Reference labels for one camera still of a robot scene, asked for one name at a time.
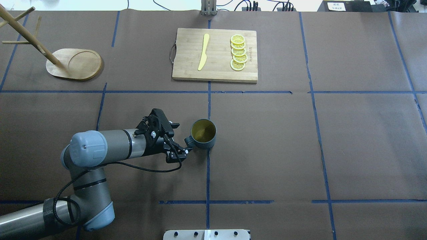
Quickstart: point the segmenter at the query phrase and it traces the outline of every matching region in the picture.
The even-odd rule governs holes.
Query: stack of lemon slices
[[[248,61],[246,55],[245,37],[240,34],[235,34],[230,38],[231,53],[233,59],[230,62],[230,67],[235,71],[241,71],[245,68],[245,63]]]

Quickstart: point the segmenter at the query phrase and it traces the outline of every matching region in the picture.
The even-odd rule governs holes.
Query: white label
[[[331,11],[345,11],[344,3],[328,3],[328,8]]]

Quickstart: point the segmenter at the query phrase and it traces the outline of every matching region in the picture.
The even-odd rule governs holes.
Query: wooden cutting board
[[[197,70],[202,55],[203,36],[210,35],[205,66]],[[241,34],[245,37],[248,61],[245,68],[235,71],[230,67],[232,60],[230,37]],[[225,29],[178,28],[176,34],[176,56],[173,63],[173,79],[251,82],[258,81],[257,32]]]

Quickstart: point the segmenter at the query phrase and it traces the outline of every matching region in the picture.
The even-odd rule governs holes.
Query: knife
[[[203,36],[202,56],[200,57],[199,67],[197,68],[198,71],[202,70],[203,66],[206,63],[206,59],[208,58],[208,56],[206,55],[206,47],[208,46],[208,42],[209,34],[205,33],[205,35]]]

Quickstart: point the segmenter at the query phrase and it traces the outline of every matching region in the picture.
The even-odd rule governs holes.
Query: mug handle
[[[187,144],[187,147],[194,147],[194,146],[196,146],[194,144],[194,138],[191,135],[188,136],[187,138],[185,138],[184,141],[185,141],[185,144]]]

